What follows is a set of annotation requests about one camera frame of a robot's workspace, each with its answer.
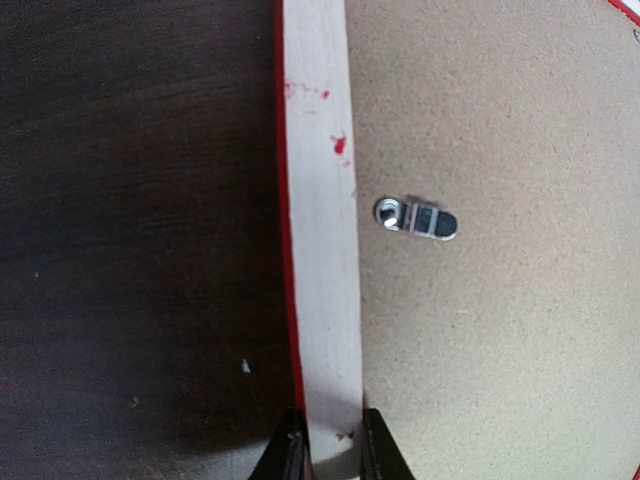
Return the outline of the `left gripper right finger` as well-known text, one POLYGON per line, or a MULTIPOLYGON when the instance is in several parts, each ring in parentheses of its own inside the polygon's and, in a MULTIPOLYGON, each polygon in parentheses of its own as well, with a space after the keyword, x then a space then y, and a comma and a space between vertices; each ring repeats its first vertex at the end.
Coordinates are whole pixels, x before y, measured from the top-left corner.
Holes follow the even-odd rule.
POLYGON ((363 412, 361 469, 363 480, 415 480, 380 411, 363 412))

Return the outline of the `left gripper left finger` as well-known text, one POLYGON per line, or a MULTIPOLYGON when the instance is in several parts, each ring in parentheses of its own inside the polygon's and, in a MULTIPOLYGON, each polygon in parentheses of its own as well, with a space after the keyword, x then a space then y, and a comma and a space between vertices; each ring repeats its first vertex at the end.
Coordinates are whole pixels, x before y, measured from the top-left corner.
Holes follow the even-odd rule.
POLYGON ((306 478, 306 423, 303 413, 288 409, 278 423, 249 480, 306 478))

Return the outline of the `brown backing board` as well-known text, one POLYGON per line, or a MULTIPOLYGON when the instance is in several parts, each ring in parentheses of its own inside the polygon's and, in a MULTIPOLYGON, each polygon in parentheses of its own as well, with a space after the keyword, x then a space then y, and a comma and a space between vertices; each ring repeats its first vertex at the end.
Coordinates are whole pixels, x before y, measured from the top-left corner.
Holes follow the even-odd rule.
POLYGON ((639 466, 639 43, 605 1, 347 5, 364 383, 419 479, 639 466))

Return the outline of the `wooden picture frame red edge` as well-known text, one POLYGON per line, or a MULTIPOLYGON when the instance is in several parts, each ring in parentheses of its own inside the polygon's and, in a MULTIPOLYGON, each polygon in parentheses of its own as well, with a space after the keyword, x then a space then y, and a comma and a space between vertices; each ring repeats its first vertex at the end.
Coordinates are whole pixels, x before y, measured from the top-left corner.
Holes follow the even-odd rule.
MULTIPOLYGON (((360 477, 366 397, 347 5, 277 5, 278 129, 296 389, 318 479, 360 477)), ((635 26, 639 5, 605 1, 635 26)))

